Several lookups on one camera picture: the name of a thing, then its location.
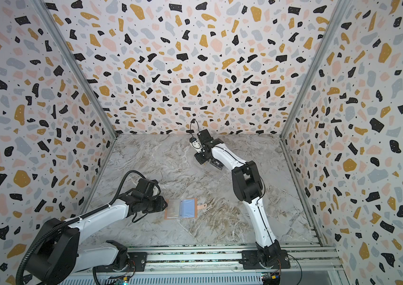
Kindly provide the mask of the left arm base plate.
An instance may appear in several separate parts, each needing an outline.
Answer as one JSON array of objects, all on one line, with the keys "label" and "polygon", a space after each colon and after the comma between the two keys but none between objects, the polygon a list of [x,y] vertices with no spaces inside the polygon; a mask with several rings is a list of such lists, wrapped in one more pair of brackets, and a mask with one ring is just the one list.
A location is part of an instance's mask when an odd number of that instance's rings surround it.
[{"label": "left arm base plate", "polygon": [[96,268],[98,273],[114,274],[132,274],[144,272],[148,254],[146,252],[128,252],[119,253],[113,264],[108,266],[99,266]]}]

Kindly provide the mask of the black card top right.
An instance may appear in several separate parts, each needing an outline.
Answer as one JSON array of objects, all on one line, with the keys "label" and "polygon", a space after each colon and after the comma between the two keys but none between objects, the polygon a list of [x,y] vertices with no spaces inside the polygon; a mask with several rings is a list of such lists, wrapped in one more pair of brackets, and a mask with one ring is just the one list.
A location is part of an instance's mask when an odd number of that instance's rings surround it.
[{"label": "black card top right", "polygon": [[210,164],[213,165],[215,168],[219,169],[220,171],[224,167],[223,163],[215,158],[210,159]]}]

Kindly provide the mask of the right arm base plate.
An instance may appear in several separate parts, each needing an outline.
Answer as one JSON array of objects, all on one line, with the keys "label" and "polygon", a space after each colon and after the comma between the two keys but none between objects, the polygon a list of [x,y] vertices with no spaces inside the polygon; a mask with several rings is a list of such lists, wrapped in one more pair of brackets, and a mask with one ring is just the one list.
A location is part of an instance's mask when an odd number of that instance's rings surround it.
[{"label": "right arm base plate", "polygon": [[241,252],[242,264],[245,270],[279,270],[290,269],[290,261],[286,250],[266,253],[259,250],[249,250]]}]

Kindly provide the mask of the pink leather card holder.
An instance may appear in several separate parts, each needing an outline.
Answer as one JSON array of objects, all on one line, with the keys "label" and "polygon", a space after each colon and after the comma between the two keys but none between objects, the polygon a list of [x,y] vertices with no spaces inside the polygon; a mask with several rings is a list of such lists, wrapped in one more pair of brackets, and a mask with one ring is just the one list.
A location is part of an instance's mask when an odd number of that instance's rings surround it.
[{"label": "pink leather card holder", "polygon": [[198,204],[196,198],[170,199],[165,209],[166,220],[197,218],[199,211],[207,209],[207,204]]}]

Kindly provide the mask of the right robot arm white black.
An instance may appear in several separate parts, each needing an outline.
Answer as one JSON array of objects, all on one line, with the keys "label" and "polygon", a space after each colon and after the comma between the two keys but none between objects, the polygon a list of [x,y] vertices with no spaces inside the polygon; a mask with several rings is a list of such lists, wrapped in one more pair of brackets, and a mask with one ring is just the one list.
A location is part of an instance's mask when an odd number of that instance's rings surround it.
[{"label": "right robot arm white black", "polygon": [[225,167],[231,171],[233,193],[250,215],[258,260],[265,268],[274,266],[282,249],[266,216],[263,204],[266,186],[257,164],[234,154],[221,139],[214,139],[206,129],[191,136],[190,144],[196,150],[194,157],[199,164],[209,161],[219,169]]}]

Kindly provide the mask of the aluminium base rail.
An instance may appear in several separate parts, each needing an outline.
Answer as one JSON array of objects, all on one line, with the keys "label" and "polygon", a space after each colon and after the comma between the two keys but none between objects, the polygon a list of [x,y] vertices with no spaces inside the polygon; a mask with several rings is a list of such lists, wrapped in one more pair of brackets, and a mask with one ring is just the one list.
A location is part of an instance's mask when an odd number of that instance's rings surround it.
[{"label": "aluminium base rail", "polygon": [[281,244],[290,269],[245,270],[242,251],[252,244],[131,247],[128,252],[148,254],[144,272],[98,273],[92,269],[68,276],[65,285],[347,285],[349,281],[335,248],[317,243]]}]

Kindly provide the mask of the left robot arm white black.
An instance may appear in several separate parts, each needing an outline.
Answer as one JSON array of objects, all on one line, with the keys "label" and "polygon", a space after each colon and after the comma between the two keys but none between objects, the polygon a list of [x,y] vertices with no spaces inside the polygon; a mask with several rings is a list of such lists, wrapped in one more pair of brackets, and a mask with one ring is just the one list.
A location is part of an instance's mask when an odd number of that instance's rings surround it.
[{"label": "left robot arm white black", "polygon": [[58,285],[73,273],[97,271],[100,267],[137,272],[138,264],[121,243],[108,240],[93,247],[84,247],[82,243],[117,221],[131,218],[136,223],[139,213],[147,216],[164,211],[168,204],[160,193],[158,181],[140,178],[135,188],[117,191],[108,204],[65,221],[48,220],[25,253],[17,269],[16,283],[23,284],[25,272],[43,285]]}]

